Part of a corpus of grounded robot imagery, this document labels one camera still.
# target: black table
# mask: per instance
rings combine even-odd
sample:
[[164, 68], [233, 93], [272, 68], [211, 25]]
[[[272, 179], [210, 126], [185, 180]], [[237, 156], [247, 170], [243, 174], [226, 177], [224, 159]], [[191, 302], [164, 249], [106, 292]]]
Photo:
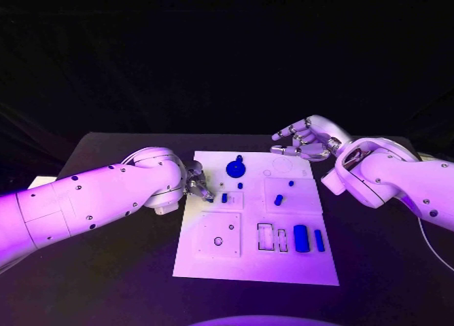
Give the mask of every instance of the black table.
[[[270, 144], [266, 135], [90, 133], [58, 178], [146, 146], [191, 159], [194, 150], [268, 151]], [[331, 165], [312, 164], [315, 179]], [[373, 210], [317, 186], [338, 287], [171, 277], [182, 199], [175, 212], [158, 216], [142, 208], [32, 253], [0, 276], [0, 325], [187, 325], [243, 314], [341, 325], [454, 325], [454, 273], [423, 243], [410, 212], [396, 200]], [[428, 226], [428, 235], [454, 251], [451, 232]]]

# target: blue block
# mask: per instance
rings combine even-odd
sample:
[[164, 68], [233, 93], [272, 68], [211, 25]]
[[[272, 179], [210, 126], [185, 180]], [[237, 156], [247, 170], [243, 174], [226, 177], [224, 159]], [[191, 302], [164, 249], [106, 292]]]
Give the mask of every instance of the blue block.
[[281, 204], [281, 201], [282, 201], [282, 195], [278, 195], [273, 200], [273, 205], [278, 206]]
[[324, 245], [322, 245], [321, 232], [320, 232], [320, 230], [315, 230], [312, 233], [315, 234], [317, 249], [322, 253], [322, 251], [324, 251]]
[[294, 243], [298, 253], [309, 252], [307, 227], [304, 225], [294, 225]]

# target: robotic hand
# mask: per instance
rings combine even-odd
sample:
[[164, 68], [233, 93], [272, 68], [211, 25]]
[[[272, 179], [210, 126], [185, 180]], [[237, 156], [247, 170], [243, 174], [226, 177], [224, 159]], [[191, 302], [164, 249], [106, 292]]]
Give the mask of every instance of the robotic hand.
[[142, 206], [158, 215], [184, 194], [211, 200], [203, 166], [161, 147], [16, 194], [0, 197], [0, 273], [38, 248], [107, 224]]
[[347, 190], [372, 208], [396, 197], [419, 219], [454, 231], [454, 163], [421, 162], [385, 138], [351, 140], [320, 115], [291, 124], [272, 135], [272, 140], [289, 135], [292, 146], [272, 146], [270, 152], [311, 162], [322, 161], [331, 153], [337, 160], [321, 182], [335, 195]]

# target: white cable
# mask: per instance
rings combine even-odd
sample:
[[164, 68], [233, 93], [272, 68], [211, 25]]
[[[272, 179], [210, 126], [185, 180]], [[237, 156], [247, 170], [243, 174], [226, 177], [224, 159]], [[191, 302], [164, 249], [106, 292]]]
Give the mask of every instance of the white cable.
[[129, 156], [122, 160], [120, 164], [126, 164], [128, 161], [133, 158], [133, 156], [143, 150], [148, 149], [149, 147], [143, 147], [142, 149], [139, 149], [138, 151], [135, 151], [132, 154], [129, 154]]
[[428, 245], [434, 256], [439, 259], [439, 261], [442, 262], [442, 264], [448, 267], [448, 269], [454, 272], [454, 268], [451, 267], [451, 265], [444, 261], [444, 259], [439, 257], [439, 255], [435, 253], [431, 243], [428, 241], [428, 238], [425, 237], [425, 230], [422, 229], [422, 224], [421, 224], [421, 219], [418, 219], [418, 224], [419, 224], [419, 229], [421, 229], [421, 234], [422, 234], [422, 238], [425, 239], [425, 244]]

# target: circular hole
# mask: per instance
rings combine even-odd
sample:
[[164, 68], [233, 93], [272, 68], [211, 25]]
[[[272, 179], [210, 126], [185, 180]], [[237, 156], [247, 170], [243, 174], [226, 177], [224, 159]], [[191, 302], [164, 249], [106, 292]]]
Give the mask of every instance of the circular hole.
[[216, 246], [220, 246], [220, 245], [221, 245], [221, 237], [217, 237], [217, 238], [214, 239], [214, 245], [216, 245]]

